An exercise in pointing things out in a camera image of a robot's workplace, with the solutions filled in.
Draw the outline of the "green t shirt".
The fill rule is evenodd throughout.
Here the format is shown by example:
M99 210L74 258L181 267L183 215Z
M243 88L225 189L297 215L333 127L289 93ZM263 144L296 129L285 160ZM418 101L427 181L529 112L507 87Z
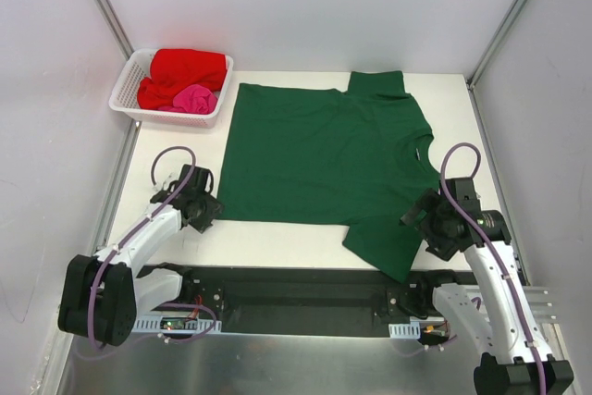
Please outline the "green t shirt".
M401 218L438 185L433 139L399 71L353 72L345 91L243 83L218 182L221 216L343 226L346 249L404 281L422 239Z

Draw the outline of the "white plastic basket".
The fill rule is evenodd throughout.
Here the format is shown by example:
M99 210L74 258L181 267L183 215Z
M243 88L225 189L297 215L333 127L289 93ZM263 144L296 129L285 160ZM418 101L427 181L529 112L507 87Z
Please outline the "white plastic basket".
M174 113L142 109L137 101L140 83L149 76L156 52L156 49L139 49L131 54L113 87L108 101L109 107L140 122L211 129L216 124L220 109L226 100L234 69L234 59L225 55L227 74L221 90L215 92L217 104L212 113L206 115Z

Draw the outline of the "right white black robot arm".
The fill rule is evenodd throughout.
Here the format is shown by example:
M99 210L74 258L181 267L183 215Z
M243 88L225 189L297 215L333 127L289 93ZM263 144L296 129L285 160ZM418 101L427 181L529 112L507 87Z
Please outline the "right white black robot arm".
M554 356L520 282L503 215L482 209L470 178L426 189L401 224L418 230L429 253L448 261L462 253L479 296L470 297L451 270L423 272L397 305L425 320L440 314L471 340L480 357L473 372L479 394L563 394L574 382L565 359Z

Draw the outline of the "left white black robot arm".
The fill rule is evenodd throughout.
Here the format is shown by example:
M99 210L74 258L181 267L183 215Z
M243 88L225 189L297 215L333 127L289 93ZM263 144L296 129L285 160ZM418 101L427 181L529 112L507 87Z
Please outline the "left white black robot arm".
M141 271L184 228L211 228L223 210L213 188L209 169L185 165L122 238L92 256L76 255L67 267L58 328L98 346L119 346L140 316L167 303L184 311L198 302L188 267L163 264L146 275Z

